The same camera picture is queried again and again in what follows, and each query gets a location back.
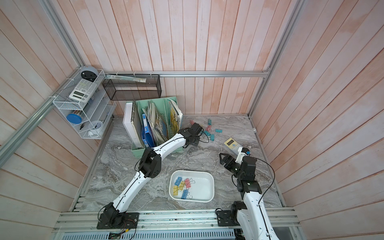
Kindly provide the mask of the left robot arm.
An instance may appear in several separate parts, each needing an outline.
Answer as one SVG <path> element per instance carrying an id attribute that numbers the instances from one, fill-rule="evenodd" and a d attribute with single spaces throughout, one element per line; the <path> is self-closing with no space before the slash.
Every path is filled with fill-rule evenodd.
<path id="1" fill-rule="evenodd" d="M 162 160 L 181 147 L 197 146 L 203 134 L 203 128 L 194 123 L 191 127 L 181 129 L 165 143 L 145 149 L 134 178 L 122 193 L 111 203 L 101 208 L 98 215 L 97 229 L 121 229 L 134 225 L 133 218 L 128 217 L 132 200 L 149 180 L 157 177 L 162 169 Z"/>

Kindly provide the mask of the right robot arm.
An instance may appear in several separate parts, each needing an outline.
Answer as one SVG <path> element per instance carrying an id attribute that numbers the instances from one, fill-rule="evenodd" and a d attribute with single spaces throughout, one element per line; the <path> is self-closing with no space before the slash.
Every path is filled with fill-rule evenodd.
<path id="1" fill-rule="evenodd" d="M 260 159 L 245 153 L 239 153 L 239 162 L 229 154 L 220 153 L 219 157 L 220 164 L 236 178 L 242 200 L 235 201 L 229 211 L 215 210 L 218 225 L 241 227 L 246 240 L 277 240 L 264 205 L 264 193 L 256 180 L 256 166 Z"/>

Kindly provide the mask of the yellow binder clip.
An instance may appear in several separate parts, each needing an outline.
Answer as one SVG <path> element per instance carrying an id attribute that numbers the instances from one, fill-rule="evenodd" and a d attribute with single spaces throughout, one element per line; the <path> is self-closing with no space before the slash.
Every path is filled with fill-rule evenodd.
<path id="1" fill-rule="evenodd" d="M 173 196 L 178 196 L 179 195 L 179 186 L 173 186 Z"/>
<path id="2" fill-rule="evenodd" d="M 185 181 L 181 181 L 181 182 L 180 182 L 180 185 L 179 185 L 179 188 L 178 188 L 179 191 L 182 191 L 182 190 L 185 188 L 185 185 L 186 185 L 186 184 L 185 184 Z"/>

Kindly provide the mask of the blue binder clip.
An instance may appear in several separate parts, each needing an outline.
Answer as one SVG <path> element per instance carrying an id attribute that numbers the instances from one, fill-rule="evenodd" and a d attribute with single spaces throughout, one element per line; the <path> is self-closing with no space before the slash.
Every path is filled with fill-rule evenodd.
<path id="1" fill-rule="evenodd" d="M 182 177 L 177 177 L 177 179 L 175 180 L 175 186 L 179 186 L 182 182 Z"/>
<path id="2" fill-rule="evenodd" d="M 185 190 L 183 190 L 181 199 L 182 199 L 182 200 L 192 200 L 192 199 L 193 199 L 193 196 L 191 195 L 191 193 L 190 193 L 189 190 L 185 189 Z"/>

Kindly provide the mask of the white plastic storage box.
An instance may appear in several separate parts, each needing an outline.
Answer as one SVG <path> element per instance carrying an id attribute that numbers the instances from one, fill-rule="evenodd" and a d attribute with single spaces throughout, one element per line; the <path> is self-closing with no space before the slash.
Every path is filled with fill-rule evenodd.
<path id="1" fill-rule="evenodd" d="M 192 200 L 182 200 L 181 196 L 183 193 L 179 191 L 178 196 L 173 196 L 173 186 L 175 186 L 175 180 L 177 177 L 182 177 L 182 181 L 186 178 L 191 178 L 196 181 L 195 184 L 192 184 L 189 189 L 191 195 L 193 196 Z M 184 202 L 197 202 L 197 203 L 208 203 L 213 200 L 215 196 L 215 181 L 213 176 L 207 172 L 198 172 L 198 171 L 184 171 L 178 170 L 173 172 L 169 184 L 169 195 L 173 200 L 184 201 Z"/>

